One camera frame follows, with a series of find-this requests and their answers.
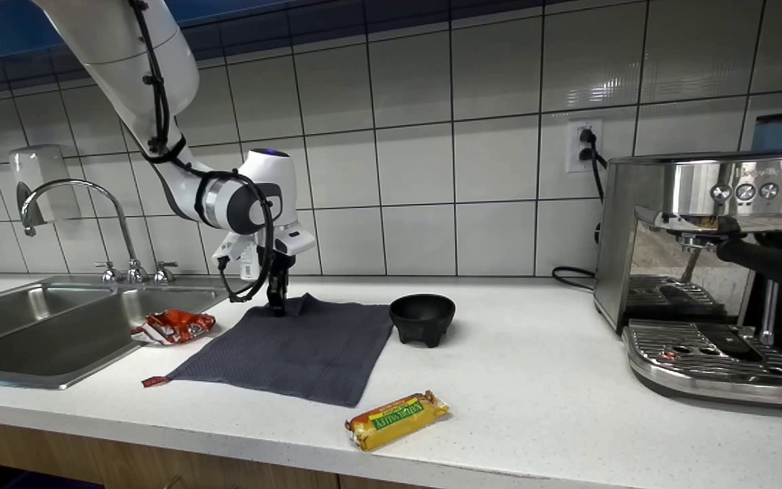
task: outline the faucet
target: faucet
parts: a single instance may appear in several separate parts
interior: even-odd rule
[[[28,233],[28,237],[36,237],[36,224],[32,224],[29,209],[36,209],[36,200],[38,200],[46,189],[51,189],[51,188],[57,188],[57,184],[92,188],[92,189],[99,189],[100,195],[107,195],[107,197],[112,200],[112,205],[114,205],[114,211],[116,211],[116,219],[119,219],[122,238],[124,238],[124,252],[127,252],[124,280],[127,280],[127,281],[148,281],[150,273],[143,272],[143,265],[141,265],[141,261],[138,261],[138,254],[137,254],[137,246],[133,246],[133,242],[130,242],[130,233],[127,233],[127,224],[124,224],[124,214],[122,214],[119,200],[114,197],[112,189],[100,188],[100,184],[92,182],[92,178],[50,178],[50,182],[44,182],[44,184],[38,184],[32,193],[28,193],[28,197],[24,197],[21,205],[20,205],[20,219],[21,219],[24,233]],[[116,280],[112,262],[107,265],[103,277],[107,277],[107,280]]]

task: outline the electrical outlet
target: electrical outlet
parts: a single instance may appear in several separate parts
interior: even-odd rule
[[[600,118],[575,118],[566,127],[566,170],[567,173],[587,173],[589,159],[581,159],[581,150],[587,150],[587,143],[581,143],[581,132],[592,129],[597,135],[597,150],[602,146],[602,123]]]

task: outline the white countertop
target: white countertop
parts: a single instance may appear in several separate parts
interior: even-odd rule
[[[782,410],[668,400],[628,368],[592,296],[551,281],[320,280],[327,302],[456,302],[434,351],[389,340],[358,406],[167,374],[205,343],[141,347],[67,391],[0,389],[0,423],[420,487],[782,487]],[[213,313],[233,326],[247,303]],[[376,453],[343,420],[433,389],[453,417]]]

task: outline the sink basin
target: sink basin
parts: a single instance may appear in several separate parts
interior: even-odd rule
[[[210,284],[38,281],[0,296],[0,383],[67,389],[138,347],[130,328],[160,309],[210,309]]]

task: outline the dark gray towel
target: dark gray towel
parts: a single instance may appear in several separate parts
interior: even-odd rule
[[[309,292],[282,317],[252,307],[168,381],[210,381],[355,406],[392,333],[385,303],[331,303]]]

